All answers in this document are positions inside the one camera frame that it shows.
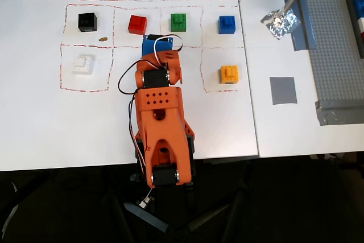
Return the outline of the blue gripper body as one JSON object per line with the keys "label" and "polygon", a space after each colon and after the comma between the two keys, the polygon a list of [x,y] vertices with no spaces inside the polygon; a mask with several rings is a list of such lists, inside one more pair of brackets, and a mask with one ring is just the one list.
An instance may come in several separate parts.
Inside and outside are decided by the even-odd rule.
{"label": "blue gripper body", "polygon": [[[157,38],[162,37],[161,35],[148,34],[143,36],[142,42],[142,56],[146,56],[154,52],[154,42]],[[168,51],[173,47],[173,38],[163,38],[157,41],[156,51]]]}

